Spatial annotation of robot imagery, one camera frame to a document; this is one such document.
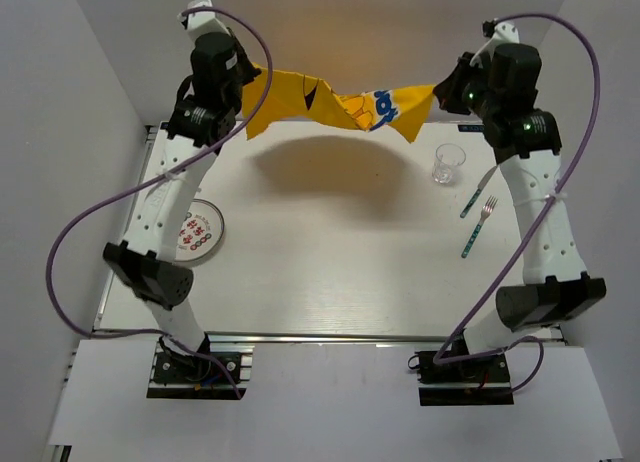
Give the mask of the yellow printed cloth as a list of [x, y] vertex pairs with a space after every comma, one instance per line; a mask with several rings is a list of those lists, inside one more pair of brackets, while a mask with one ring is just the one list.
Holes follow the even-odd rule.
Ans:
[[363, 132], [391, 127], [407, 142], [416, 140], [435, 99], [432, 85], [378, 89], [358, 94], [336, 93], [323, 79], [298, 72], [276, 70], [266, 85], [267, 70], [243, 87], [242, 114], [248, 117], [264, 91], [263, 104], [246, 132], [254, 138], [274, 122], [302, 117], [321, 125]]

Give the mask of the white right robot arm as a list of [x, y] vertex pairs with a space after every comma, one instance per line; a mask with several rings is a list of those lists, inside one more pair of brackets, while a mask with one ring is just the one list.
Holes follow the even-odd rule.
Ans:
[[477, 55], [464, 53], [434, 90], [445, 111], [482, 120], [521, 237], [512, 258], [523, 262], [522, 283], [492, 283], [494, 309], [457, 331], [465, 347], [453, 353], [451, 366], [466, 381], [486, 371], [486, 355], [540, 328], [575, 319], [606, 295], [604, 280], [589, 275], [571, 229], [556, 119], [535, 106], [541, 67], [536, 48], [506, 43]]

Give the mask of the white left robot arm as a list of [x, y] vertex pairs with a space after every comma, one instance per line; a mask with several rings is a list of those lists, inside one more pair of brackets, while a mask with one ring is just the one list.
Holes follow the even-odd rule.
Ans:
[[209, 374], [212, 359], [188, 301], [193, 272], [175, 262], [179, 232], [215, 161], [215, 143], [235, 126], [244, 84], [260, 72], [230, 31], [197, 36], [190, 63], [192, 73], [178, 90], [166, 128], [161, 179], [145, 195], [122, 241], [105, 246], [103, 258], [151, 311], [166, 348], [179, 353], [180, 373], [199, 381]]

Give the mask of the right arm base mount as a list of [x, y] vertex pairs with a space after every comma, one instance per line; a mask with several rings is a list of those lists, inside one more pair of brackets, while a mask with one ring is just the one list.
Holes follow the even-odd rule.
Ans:
[[436, 365], [435, 351], [419, 351], [409, 357], [408, 369], [418, 377], [423, 407], [471, 407], [513, 405], [511, 377], [504, 355]]

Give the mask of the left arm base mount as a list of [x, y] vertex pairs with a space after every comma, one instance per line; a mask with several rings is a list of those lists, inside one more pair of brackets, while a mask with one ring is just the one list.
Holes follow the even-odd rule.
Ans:
[[210, 340], [209, 355], [223, 366], [156, 344], [146, 397], [167, 400], [240, 400], [253, 365], [253, 348]]

